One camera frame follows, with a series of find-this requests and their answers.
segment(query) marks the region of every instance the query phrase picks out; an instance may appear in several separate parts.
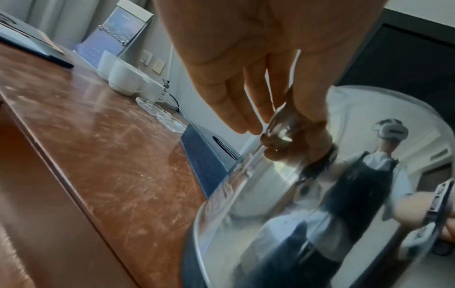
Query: brown table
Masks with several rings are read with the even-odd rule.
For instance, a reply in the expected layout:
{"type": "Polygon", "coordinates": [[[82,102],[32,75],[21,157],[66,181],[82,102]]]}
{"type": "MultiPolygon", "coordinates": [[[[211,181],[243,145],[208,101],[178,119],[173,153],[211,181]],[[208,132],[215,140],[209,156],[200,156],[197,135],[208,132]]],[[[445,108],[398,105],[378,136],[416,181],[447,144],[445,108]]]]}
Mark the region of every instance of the brown table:
{"type": "Polygon", "coordinates": [[[0,95],[0,238],[17,255],[0,268],[11,265],[11,283],[180,287],[204,201],[180,134],[90,69],[5,45],[0,95]]]}

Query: light switch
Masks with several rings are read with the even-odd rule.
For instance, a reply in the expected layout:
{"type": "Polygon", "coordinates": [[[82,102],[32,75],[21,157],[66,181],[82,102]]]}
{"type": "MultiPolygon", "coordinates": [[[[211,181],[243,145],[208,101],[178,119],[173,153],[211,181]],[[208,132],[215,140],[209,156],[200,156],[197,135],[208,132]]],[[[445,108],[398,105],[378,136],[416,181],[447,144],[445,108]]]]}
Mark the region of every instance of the light switch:
{"type": "Polygon", "coordinates": [[[163,60],[157,58],[155,60],[155,63],[153,63],[152,70],[158,75],[161,75],[161,72],[163,71],[165,65],[166,63],[163,60]]]}
{"type": "Polygon", "coordinates": [[[142,51],[141,62],[145,66],[149,66],[150,61],[152,61],[152,57],[153,57],[152,53],[148,52],[147,50],[144,50],[144,51],[142,51]]]}

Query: dark overalls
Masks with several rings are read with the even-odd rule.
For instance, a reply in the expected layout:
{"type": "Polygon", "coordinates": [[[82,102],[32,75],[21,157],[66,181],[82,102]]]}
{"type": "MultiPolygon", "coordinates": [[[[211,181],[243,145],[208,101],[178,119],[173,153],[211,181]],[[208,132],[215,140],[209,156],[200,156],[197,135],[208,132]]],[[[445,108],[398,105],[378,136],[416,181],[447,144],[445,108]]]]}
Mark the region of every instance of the dark overalls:
{"type": "MultiPolygon", "coordinates": [[[[353,245],[368,229],[389,196],[393,170],[398,164],[395,160],[388,171],[374,170],[363,162],[367,155],[365,152],[346,170],[327,191],[320,206],[322,211],[334,214],[346,223],[353,245]]],[[[306,230],[303,221],[248,275],[242,277],[236,287],[325,288],[342,263],[319,253],[307,241],[306,230]]]]}

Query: white headset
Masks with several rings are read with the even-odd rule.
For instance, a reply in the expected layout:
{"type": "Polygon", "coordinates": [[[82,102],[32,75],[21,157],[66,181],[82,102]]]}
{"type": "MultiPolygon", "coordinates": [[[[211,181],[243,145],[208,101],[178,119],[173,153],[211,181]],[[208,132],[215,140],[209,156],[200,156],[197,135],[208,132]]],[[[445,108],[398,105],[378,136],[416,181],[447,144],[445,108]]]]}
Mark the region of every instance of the white headset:
{"type": "Polygon", "coordinates": [[[393,118],[377,122],[372,130],[378,131],[378,137],[383,140],[403,141],[409,135],[409,130],[403,122],[393,118]]]}

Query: table top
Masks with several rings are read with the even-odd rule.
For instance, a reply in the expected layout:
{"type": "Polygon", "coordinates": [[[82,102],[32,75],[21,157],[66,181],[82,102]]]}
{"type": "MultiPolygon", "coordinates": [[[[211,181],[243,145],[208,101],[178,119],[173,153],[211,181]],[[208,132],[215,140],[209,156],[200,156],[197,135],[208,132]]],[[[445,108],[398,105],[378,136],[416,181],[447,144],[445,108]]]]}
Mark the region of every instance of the table top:
{"type": "Polygon", "coordinates": [[[205,198],[180,144],[94,71],[0,45],[0,100],[142,288],[180,287],[205,198]]]}

